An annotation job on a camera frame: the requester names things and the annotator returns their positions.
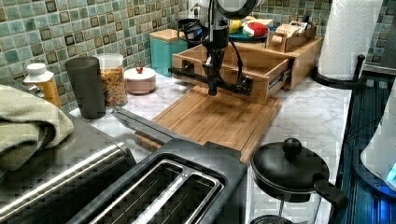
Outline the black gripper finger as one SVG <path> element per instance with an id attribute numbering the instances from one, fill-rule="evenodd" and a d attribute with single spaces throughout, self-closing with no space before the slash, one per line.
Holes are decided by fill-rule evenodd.
<path id="1" fill-rule="evenodd" d="M 208 81 L 208 94 L 211 96 L 217 95 L 217 77 L 214 75 L 210 75 L 207 77 Z"/>

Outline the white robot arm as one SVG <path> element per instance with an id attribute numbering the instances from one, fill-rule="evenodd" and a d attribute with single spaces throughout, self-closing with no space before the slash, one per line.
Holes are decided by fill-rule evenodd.
<path id="1" fill-rule="evenodd" d="M 248 16 L 259 4 L 259 0 L 208 0 L 206 22 L 196 19 L 190 28 L 185 30 L 187 40 L 193 44 L 202 44 L 206 48 L 206 59 L 202 67 L 205 76 L 187 73 L 188 77 L 208 85 L 208 94 L 216 95 L 218 87 L 234 93 L 250 95 L 253 80 L 243 75 L 243 63 L 235 43 L 230 38 L 230 20 L 240 20 Z M 232 45 L 237 57 L 237 79 L 235 83 L 224 80 L 220 73 L 226 48 Z"/>

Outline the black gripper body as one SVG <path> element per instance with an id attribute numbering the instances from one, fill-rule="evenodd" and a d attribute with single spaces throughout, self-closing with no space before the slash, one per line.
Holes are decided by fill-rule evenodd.
<path id="1" fill-rule="evenodd" d="M 206 48 L 203 68 L 207 75 L 218 75 L 223 63 L 224 51 L 229 44 L 229 20 L 215 19 L 214 23 L 203 25 L 202 44 Z"/>

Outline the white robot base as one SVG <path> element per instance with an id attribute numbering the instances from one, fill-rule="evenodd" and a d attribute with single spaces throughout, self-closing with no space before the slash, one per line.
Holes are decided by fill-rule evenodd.
<path id="1" fill-rule="evenodd" d="M 356 172 L 367 185 L 392 200 L 395 199 L 395 122 L 395 83 L 392 83 L 375 133 L 354 165 Z"/>

